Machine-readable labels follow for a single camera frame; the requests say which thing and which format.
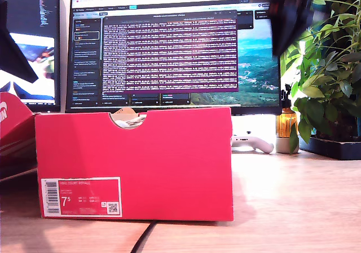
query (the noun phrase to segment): desk surface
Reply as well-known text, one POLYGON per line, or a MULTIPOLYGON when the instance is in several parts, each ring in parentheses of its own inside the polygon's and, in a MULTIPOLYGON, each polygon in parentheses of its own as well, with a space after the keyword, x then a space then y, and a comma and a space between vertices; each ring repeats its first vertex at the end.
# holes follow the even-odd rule
MULTIPOLYGON (((361 161, 232 155, 234 222, 160 222, 150 252, 360 252, 361 161)), ((147 221, 41 219, 35 175, 2 184, 1 252, 126 252, 147 221)))

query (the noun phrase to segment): amber glass bottle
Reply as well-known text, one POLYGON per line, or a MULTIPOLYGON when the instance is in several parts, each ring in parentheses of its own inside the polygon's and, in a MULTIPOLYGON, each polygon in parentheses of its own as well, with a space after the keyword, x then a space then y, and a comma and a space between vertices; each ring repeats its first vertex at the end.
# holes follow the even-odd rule
POLYGON ((286 91, 281 91, 282 114, 276 117, 276 152, 289 153, 289 136, 293 124, 298 132, 297 115, 291 110, 291 100, 288 99, 291 87, 286 85, 286 91))

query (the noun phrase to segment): monitor screen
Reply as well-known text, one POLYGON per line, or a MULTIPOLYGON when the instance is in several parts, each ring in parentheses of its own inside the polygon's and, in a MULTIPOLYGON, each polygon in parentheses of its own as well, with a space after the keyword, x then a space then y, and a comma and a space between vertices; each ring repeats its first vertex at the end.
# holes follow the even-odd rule
POLYGON ((281 112, 268 0, 71 0, 67 112, 281 112))
POLYGON ((0 91, 18 96, 32 111, 60 111, 59 0, 7 0, 7 30, 37 80, 0 70, 0 91))

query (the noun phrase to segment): desktop wallpaper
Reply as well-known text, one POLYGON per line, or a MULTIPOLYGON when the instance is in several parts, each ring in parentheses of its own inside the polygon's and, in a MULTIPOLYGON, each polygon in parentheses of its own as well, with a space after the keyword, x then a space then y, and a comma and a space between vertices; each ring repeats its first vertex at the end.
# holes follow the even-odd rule
POLYGON ((191 94, 192 105, 279 105, 278 61, 272 57, 269 20, 254 20, 253 29, 238 30, 238 56, 239 91, 191 94))

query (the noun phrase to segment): plant pot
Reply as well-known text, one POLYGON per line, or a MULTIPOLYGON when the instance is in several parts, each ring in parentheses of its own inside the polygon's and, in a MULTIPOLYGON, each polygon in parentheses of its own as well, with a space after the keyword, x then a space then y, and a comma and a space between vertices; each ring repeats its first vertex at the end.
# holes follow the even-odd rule
POLYGON ((309 143, 298 136, 300 149, 339 160, 361 159, 361 142, 337 142, 311 137, 309 143))

